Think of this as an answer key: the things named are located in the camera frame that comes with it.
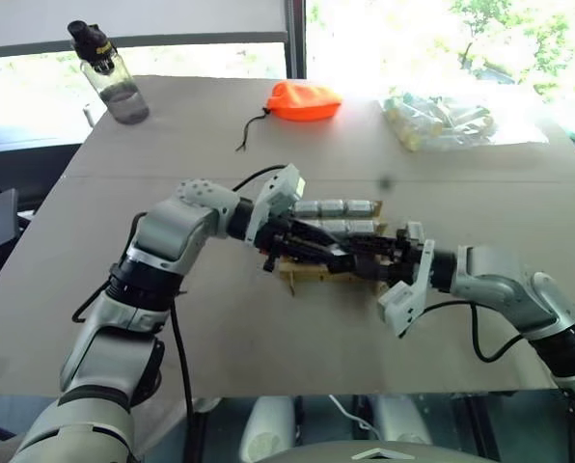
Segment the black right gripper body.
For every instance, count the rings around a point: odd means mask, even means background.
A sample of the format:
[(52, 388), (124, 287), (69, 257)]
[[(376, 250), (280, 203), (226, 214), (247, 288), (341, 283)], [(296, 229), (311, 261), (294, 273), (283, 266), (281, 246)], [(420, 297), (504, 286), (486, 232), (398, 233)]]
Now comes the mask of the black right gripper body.
[(422, 258), (423, 234), (412, 226), (404, 226), (389, 241), (387, 283), (413, 284)]

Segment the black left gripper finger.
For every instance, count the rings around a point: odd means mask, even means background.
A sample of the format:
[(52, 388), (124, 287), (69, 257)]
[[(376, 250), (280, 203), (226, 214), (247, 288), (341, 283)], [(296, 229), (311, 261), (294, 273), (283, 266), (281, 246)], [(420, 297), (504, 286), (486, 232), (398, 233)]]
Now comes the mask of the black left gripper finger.
[(309, 242), (289, 242), (285, 255), (303, 264), (320, 264), (327, 268), (352, 268), (353, 256), (339, 244), (317, 245)]
[(316, 246), (330, 247), (344, 246), (345, 241), (334, 236), (329, 231), (310, 223), (296, 220), (294, 222), (294, 236), (303, 242), (313, 243)]

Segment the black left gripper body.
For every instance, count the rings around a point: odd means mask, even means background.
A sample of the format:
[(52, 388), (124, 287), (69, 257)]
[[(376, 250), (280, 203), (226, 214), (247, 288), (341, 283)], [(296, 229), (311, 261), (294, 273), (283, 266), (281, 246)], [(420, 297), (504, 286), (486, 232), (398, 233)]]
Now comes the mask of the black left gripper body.
[(299, 259), (299, 251), (290, 237), (296, 221), (287, 217), (272, 217), (256, 234), (256, 248), (266, 256), (262, 269), (273, 272), (279, 258)]

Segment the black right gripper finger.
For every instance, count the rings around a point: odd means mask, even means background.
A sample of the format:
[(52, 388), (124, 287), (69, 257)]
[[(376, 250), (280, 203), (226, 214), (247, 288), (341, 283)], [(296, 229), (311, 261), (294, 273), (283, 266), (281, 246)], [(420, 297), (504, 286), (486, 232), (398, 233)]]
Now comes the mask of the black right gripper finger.
[(387, 282), (389, 279), (388, 266), (369, 258), (355, 258), (352, 273), (367, 281)]
[(393, 254), (396, 249), (394, 238), (381, 235), (351, 235), (347, 244), (354, 254)]

